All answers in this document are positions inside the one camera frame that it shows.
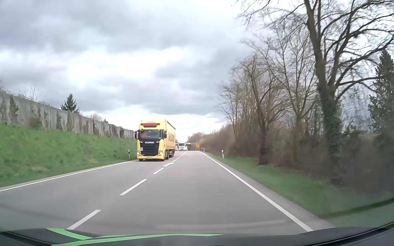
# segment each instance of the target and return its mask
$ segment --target car hood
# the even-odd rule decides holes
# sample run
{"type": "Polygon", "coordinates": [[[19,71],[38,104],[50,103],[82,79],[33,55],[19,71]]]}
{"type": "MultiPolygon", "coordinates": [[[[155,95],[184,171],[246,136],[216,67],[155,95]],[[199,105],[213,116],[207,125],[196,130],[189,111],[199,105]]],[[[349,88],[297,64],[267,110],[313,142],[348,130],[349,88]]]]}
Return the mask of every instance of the car hood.
{"type": "Polygon", "coordinates": [[[305,245],[394,245],[394,230],[345,227],[328,228],[296,235],[248,234],[150,234],[150,235],[96,235],[76,230],[37,228],[0,232],[0,246],[305,246],[305,245]]]}

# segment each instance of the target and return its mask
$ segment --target asphalt road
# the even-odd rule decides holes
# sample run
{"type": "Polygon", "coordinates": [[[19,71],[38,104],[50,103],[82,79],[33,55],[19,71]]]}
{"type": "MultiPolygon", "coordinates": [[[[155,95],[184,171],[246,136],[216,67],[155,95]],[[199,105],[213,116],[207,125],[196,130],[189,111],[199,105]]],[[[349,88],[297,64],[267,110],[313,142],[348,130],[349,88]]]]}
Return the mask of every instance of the asphalt road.
{"type": "Polygon", "coordinates": [[[331,226],[198,151],[0,189],[4,230],[297,234],[331,226]]]}

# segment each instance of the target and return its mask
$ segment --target grass verge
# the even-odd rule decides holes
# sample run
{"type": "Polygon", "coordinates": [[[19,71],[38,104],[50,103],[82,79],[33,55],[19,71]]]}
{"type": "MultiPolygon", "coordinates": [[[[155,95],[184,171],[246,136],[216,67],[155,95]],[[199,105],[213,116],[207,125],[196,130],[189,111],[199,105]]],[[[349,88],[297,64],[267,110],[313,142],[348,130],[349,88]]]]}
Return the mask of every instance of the grass verge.
{"type": "Polygon", "coordinates": [[[136,158],[136,142],[0,124],[0,187],[136,158]]]}
{"type": "Polygon", "coordinates": [[[271,165],[256,166],[257,160],[254,158],[225,156],[223,159],[219,154],[210,155],[336,226],[381,226],[394,221],[394,205],[344,216],[330,216],[374,204],[383,200],[382,196],[336,187],[293,170],[271,165]]]}

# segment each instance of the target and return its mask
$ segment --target truck windshield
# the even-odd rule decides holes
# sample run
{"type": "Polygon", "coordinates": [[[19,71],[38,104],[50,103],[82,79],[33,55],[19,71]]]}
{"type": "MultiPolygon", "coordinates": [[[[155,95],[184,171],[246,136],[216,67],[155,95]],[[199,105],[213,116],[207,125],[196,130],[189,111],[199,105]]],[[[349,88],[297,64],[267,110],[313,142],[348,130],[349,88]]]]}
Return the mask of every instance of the truck windshield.
{"type": "Polygon", "coordinates": [[[161,139],[162,134],[161,130],[140,130],[139,137],[140,139],[161,139]]]}

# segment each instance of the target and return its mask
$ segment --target concrete wall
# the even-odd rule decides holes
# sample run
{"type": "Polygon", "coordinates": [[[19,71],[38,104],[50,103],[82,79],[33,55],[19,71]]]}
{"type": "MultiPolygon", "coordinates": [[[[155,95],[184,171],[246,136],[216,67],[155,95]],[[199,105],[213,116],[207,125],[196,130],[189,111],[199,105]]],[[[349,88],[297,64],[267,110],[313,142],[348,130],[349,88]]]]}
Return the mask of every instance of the concrete wall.
{"type": "Polygon", "coordinates": [[[0,122],[101,136],[133,138],[134,131],[0,92],[0,122]]]}

